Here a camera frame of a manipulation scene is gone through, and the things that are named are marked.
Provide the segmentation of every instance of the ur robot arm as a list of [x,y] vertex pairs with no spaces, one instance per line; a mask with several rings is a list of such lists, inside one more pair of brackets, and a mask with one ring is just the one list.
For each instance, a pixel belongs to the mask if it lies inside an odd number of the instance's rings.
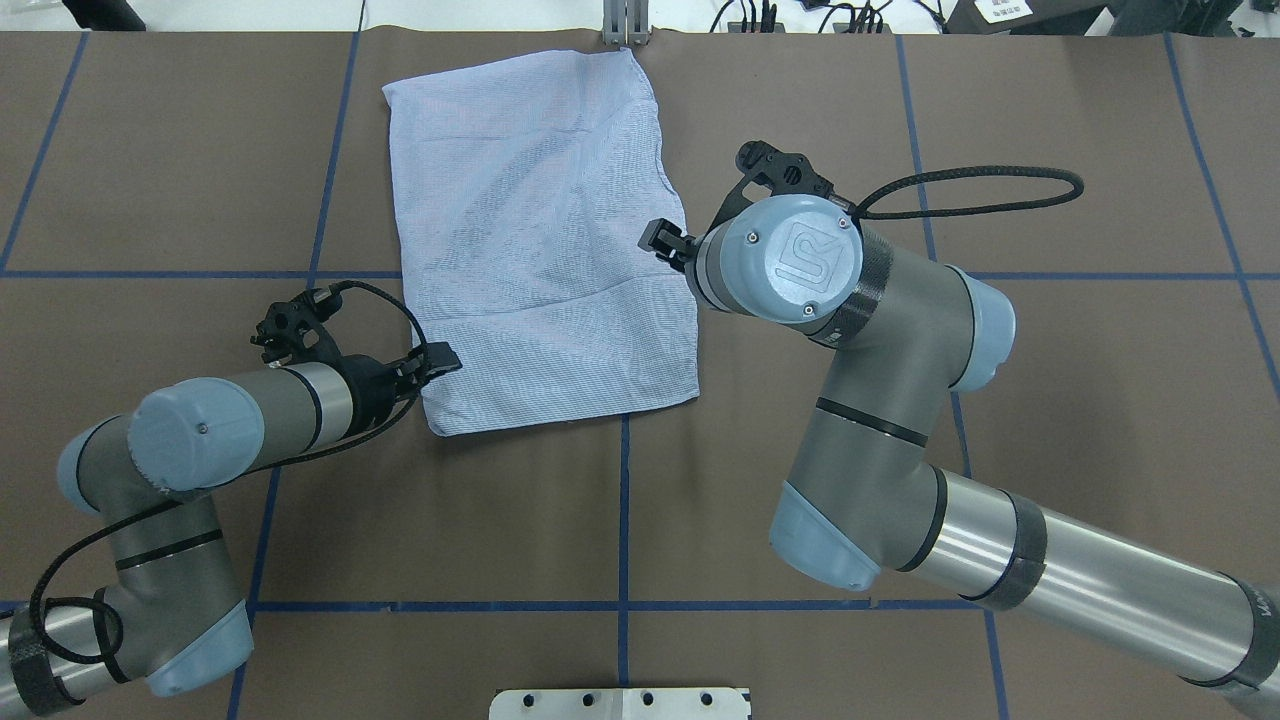
[[[406,357],[383,364],[338,350],[324,322],[353,287],[410,316],[419,345]],[[41,600],[91,536],[46,571],[32,603],[0,620],[0,719],[52,715],[137,678],[173,696],[243,664],[253,641],[209,493],[372,438],[430,379],[461,366],[447,343],[426,342],[399,301],[357,281],[273,304],[251,342],[264,348],[266,369],[159,389],[63,451],[59,487],[101,516],[96,537],[109,538],[119,583],[92,601]],[[335,445],[343,438],[352,439]]]
[[[868,204],[836,195],[803,155],[756,141],[737,165],[745,177],[712,229],[692,237],[654,220],[640,246],[684,273],[700,304],[835,350],[782,486],[769,534],[777,553],[850,591],[870,587],[882,566],[911,573],[1162,665],[1251,717],[1280,719],[1276,588],[924,464],[948,391],[983,387],[1007,357],[1009,300],[860,227]],[[748,201],[749,182],[772,196]]]

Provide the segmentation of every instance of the light blue towel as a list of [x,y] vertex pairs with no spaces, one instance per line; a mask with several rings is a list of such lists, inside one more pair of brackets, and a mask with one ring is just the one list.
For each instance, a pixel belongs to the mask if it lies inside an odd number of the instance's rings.
[[636,247],[650,219],[685,213],[630,50],[538,53],[383,92],[404,299],[463,364],[422,392],[436,434],[698,396],[694,300]]

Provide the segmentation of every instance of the white label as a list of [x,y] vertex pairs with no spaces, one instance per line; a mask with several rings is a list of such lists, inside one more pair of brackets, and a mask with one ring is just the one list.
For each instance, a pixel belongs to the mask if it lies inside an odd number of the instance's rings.
[[1002,23],[1032,14],[1027,0],[973,0],[973,4],[988,23]]

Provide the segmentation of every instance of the brown table surface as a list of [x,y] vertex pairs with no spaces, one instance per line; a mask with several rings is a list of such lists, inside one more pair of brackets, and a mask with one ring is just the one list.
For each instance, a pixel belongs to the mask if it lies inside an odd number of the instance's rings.
[[[0,35],[0,600],[96,529],[52,480],[82,428],[253,368],[253,323],[307,282],[399,292],[384,83],[598,38]],[[1019,311],[1010,361],[943,413],[929,460],[1280,577],[1280,86],[1249,79],[1280,42],[659,31],[637,58],[692,228],[753,138],[808,154],[846,196],[918,165],[1082,173],[1066,206],[879,225]],[[403,350],[372,302],[334,325],[348,351]],[[791,570],[768,525],[828,355],[749,318],[704,314],[701,333],[703,395],[678,407],[449,439],[415,413],[221,491],[255,616],[246,669],[173,700],[133,683],[77,715],[462,719],[503,688],[730,684],[758,719],[1234,717],[1016,611]],[[110,582],[93,548],[55,589]]]

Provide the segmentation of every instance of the blue tape line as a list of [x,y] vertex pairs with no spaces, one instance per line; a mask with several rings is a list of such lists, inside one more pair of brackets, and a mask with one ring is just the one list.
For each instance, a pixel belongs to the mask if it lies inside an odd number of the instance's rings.
[[1000,662],[1000,638],[996,635],[996,614],[983,610],[987,624],[987,652],[991,653],[991,679],[996,685],[996,710],[1000,720],[1009,720],[1009,696],[1005,693],[1005,667]]
[[1234,273],[968,273],[982,281],[1234,281]]
[[960,407],[960,396],[951,393],[951,420],[956,427],[956,437],[960,438],[960,457],[964,461],[961,473],[966,478],[973,477],[973,460],[969,456],[969,433],[964,429],[964,409]]
[[630,618],[631,600],[631,415],[622,415],[621,469],[618,487],[618,687],[631,684]]
[[982,610],[968,600],[881,600],[870,610]]
[[338,102],[338,124],[333,129],[333,146],[329,149],[329,169],[324,178],[324,195],[320,196],[320,217],[316,219],[316,240],[311,246],[311,266],[308,268],[315,284],[320,268],[320,250],[324,246],[324,228],[329,219],[329,200],[333,196],[333,178],[338,173],[338,151],[342,149],[342,128],[347,122],[347,101],[351,100],[351,78],[356,73],[356,51],[360,49],[360,31],[351,33],[351,51],[347,54],[347,77],[342,81],[342,100]]
[[401,279],[399,270],[4,270],[0,278],[10,279],[307,279],[364,278]]
[[[1249,282],[1280,281],[1280,273],[1041,273],[1041,272],[972,272],[979,281],[1231,281],[1240,277]],[[3,270],[0,278],[10,279],[401,279],[401,270]]]
[[870,610],[868,600],[634,600],[635,612],[764,612]]
[[253,624],[253,615],[259,607],[257,598],[262,592],[262,569],[266,565],[266,547],[271,537],[271,520],[275,516],[275,498],[280,492],[280,471],[282,468],[271,470],[271,479],[266,486],[266,502],[262,503],[262,525],[257,532],[257,550],[253,552],[253,575],[244,602],[250,625]]
[[[915,109],[911,105],[911,79],[906,70],[906,45],[901,35],[893,36],[893,45],[897,47],[897,74],[902,79],[902,108],[906,110],[906,135],[911,140],[911,164],[916,174],[924,172],[924,160],[920,158],[920,137],[915,132]],[[920,201],[920,210],[929,209],[929,196],[924,192],[924,183],[915,186],[915,193]],[[938,250],[933,245],[933,219],[920,218],[924,223],[924,250],[929,260],[938,259]]]
[[244,692],[244,670],[247,667],[248,662],[236,669],[236,676],[232,679],[232,697],[227,702],[227,720],[236,720],[239,716],[239,697]]
[[259,612],[616,612],[618,603],[602,601],[320,601],[259,602]]
[[18,211],[13,215],[13,224],[9,225],[9,237],[5,240],[4,251],[0,251],[0,272],[9,265],[9,256],[13,246],[18,242],[18,229],[22,227],[22,218],[27,214],[27,202],[36,190],[36,178],[40,168],[45,164],[45,154],[49,152],[49,143],[54,140],[54,129],[58,128],[58,119],[63,115],[63,106],[67,105],[67,96],[70,95],[72,82],[76,79],[76,70],[79,69],[81,58],[84,56],[84,46],[88,45],[88,32],[82,32],[79,42],[76,45],[76,54],[72,64],[67,68],[67,78],[63,79],[63,90],[58,94],[58,102],[54,104],[54,114],[49,117],[49,126],[45,128],[45,137],[40,141],[40,150],[36,152],[36,161],[31,164],[31,174],[27,176],[27,186],[22,188],[22,199],[18,200]]
[[1253,334],[1257,337],[1258,348],[1262,351],[1262,361],[1267,366],[1271,377],[1271,389],[1276,400],[1280,400],[1280,373],[1276,372],[1275,356],[1267,336],[1262,331],[1262,320],[1258,318],[1258,309],[1253,305],[1253,293],[1249,283],[1244,278],[1244,268],[1240,264],[1240,254],[1235,249],[1235,240],[1231,237],[1231,228],[1226,223],[1226,213],[1222,211],[1222,202],[1217,196],[1217,186],[1213,183],[1213,174],[1208,170],[1208,161],[1204,159],[1204,150],[1199,143],[1199,133],[1196,132],[1196,120],[1192,118],[1190,105],[1187,102],[1187,92],[1183,88],[1183,76],[1178,70],[1178,55],[1174,51],[1174,36],[1165,33],[1165,54],[1169,56],[1169,72],[1174,77],[1174,90],[1178,91],[1178,104],[1183,109],[1183,120],[1187,123],[1187,135],[1192,141],[1192,150],[1196,151],[1196,161],[1199,164],[1201,174],[1204,177],[1204,188],[1208,191],[1210,202],[1213,205],[1213,214],[1217,217],[1217,228],[1222,232],[1222,242],[1226,243],[1226,254],[1231,258],[1231,268],[1235,270],[1236,281],[1240,284],[1240,295],[1244,297],[1244,306],[1249,313],[1249,323],[1253,325]]
[[13,279],[305,279],[306,270],[6,270]]
[[[271,536],[271,518],[275,515],[275,497],[280,488],[280,468],[271,470],[271,479],[266,486],[266,502],[262,505],[262,525],[257,532],[257,550],[253,552],[253,575],[248,584],[248,597],[244,598],[244,611],[248,615],[248,625],[253,626],[257,618],[257,597],[262,589],[262,566],[266,564],[266,543]],[[232,680],[230,700],[227,701],[227,720],[236,720],[239,715],[239,698],[244,691],[244,673],[248,662],[236,669],[236,678]]]
[[[617,612],[612,600],[259,601],[257,612]],[[632,600],[630,612],[858,612],[980,610],[966,600]]]

